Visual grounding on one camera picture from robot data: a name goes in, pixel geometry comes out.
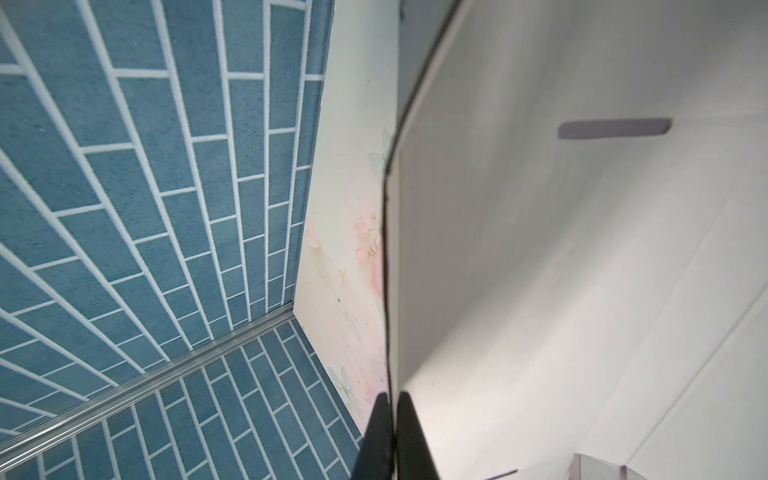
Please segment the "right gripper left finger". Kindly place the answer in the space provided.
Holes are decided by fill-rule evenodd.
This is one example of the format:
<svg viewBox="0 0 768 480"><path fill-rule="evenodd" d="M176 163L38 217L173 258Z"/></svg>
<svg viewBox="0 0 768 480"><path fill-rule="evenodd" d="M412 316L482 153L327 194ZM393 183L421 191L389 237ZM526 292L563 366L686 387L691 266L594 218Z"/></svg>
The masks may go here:
<svg viewBox="0 0 768 480"><path fill-rule="evenodd" d="M351 480L391 480L393 476L393 417L387 393L377 395Z"/></svg>

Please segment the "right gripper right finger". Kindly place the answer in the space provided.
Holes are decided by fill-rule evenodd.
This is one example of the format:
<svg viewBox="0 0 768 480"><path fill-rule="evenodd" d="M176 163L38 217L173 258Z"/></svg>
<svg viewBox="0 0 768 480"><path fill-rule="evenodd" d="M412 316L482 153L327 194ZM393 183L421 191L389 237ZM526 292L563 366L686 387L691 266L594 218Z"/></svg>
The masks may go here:
<svg viewBox="0 0 768 480"><path fill-rule="evenodd" d="M439 475L410 394L397 402L396 461L399 480L438 480Z"/></svg>

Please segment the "white paper box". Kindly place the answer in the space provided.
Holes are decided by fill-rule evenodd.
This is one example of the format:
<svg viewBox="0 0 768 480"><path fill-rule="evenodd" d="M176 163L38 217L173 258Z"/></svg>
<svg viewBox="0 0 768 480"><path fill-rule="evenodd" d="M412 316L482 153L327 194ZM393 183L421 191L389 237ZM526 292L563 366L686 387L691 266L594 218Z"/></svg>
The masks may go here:
<svg viewBox="0 0 768 480"><path fill-rule="evenodd" d="M765 2L464 1L390 185L442 478L766 477Z"/></svg>

